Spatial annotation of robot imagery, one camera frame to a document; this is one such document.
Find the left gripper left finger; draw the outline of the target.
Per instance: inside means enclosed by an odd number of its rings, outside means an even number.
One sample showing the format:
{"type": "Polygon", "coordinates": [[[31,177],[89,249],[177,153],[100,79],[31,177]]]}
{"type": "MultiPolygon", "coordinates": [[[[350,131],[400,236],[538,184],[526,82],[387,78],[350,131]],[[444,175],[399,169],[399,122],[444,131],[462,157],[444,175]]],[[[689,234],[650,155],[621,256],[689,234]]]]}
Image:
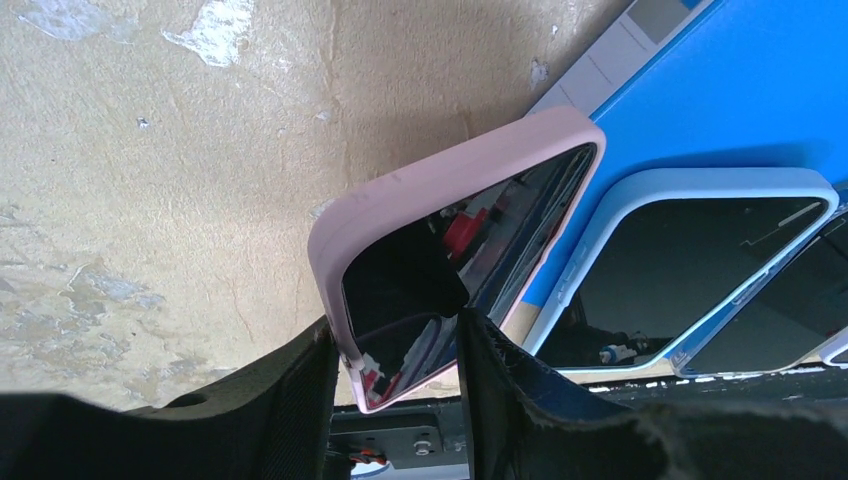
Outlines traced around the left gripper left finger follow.
{"type": "Polygon", "coordinates": [[[59,393],[1,398],[5,479],[318,479],[338,359],[320,319],[167,405],[119,412],[59,393]]]}

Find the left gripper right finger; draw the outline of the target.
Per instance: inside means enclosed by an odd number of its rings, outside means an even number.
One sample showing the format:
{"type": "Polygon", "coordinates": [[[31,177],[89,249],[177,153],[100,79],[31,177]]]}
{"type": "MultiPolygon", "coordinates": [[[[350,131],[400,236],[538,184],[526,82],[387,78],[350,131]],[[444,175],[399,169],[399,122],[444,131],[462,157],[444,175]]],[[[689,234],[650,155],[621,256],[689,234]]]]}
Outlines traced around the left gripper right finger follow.
{"type": "Polygon", "coordinates": [[[843,479],[836,405],[705,401],[631,408],[522,350],[472,309],[458,369],[474,479],[843,479]]]}

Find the pink phone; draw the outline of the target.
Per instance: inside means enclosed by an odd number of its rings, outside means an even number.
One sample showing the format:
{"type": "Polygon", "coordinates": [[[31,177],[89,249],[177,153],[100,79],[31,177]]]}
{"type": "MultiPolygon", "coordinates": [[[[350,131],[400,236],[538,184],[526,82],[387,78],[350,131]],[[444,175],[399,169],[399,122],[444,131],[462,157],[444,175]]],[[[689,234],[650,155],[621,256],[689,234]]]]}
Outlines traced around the pink phone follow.
{"type": "Polygon", "coordinates": [[[371,180],[315,222],[308,258],[359,410],[457,361],[461,313],[505,323],[587,189],[604,132],[546,109],[371,180]]]}

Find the light blue phone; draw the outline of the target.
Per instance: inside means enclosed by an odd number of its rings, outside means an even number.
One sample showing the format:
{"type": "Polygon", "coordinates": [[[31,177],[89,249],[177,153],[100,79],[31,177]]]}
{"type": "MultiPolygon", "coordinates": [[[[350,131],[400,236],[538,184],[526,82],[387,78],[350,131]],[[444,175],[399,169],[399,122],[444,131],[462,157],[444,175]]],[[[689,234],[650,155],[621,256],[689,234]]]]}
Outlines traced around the light blue phone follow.
{"type": "Polygon", "coordinates": [[[523,348],[555,370],[657,363],[818,230],[839,196],[792,167],[663,168],[602,197],[523,348]]]}

